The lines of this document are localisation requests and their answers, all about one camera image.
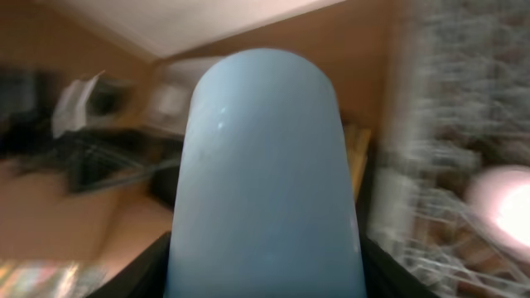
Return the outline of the blue cup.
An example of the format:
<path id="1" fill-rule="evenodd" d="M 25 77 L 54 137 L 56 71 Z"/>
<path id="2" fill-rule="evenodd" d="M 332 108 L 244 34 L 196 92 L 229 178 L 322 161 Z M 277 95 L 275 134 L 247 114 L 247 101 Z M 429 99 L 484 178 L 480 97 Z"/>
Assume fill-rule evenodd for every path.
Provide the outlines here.
<path id="1" fill-rule="evenodd" d="M 284 50 L 223 58 L 191 100 L 166 295 L 365 294 L 332 83 Z"/>

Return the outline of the pink cup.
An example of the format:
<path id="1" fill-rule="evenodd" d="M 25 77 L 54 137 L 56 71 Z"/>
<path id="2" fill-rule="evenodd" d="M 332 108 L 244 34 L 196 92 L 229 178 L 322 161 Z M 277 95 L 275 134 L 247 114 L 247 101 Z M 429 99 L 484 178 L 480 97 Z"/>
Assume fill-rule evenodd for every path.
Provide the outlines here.
<path id="1" fill-rule="evenodd" d="M 529 261 L 529 168 L 496 166 L 472 178 L 465 201 L 485 237 L 522 262 Z"/>

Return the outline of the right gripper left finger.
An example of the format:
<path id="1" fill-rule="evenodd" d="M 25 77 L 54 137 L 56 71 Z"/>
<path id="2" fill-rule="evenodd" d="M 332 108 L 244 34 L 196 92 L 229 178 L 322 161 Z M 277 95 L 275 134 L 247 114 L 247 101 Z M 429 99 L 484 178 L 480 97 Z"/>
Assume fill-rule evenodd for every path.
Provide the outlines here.
<path id="1" fill-rule="evenodd" d="M 171 232 L 162 234 L 121 272 L 86 298 L 163 298 Z"/>

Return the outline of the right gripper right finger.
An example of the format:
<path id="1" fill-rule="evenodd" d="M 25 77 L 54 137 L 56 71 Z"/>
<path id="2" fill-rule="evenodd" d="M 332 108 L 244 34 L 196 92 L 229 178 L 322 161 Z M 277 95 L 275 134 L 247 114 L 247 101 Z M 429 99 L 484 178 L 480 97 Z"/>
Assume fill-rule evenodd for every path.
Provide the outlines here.
<path id="1" fill-rule="evenodd" d="M 372 240 L 359 240 L 368 298 L 439 298 Z"/>

